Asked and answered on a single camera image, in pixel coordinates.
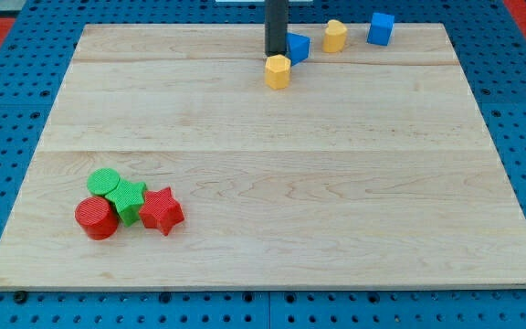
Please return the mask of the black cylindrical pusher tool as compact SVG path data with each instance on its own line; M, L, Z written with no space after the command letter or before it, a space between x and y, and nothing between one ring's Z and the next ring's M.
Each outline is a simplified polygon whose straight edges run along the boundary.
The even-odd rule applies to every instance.
M265 4L265 54L268 57L285 55L289 22L288 0L266 0Z

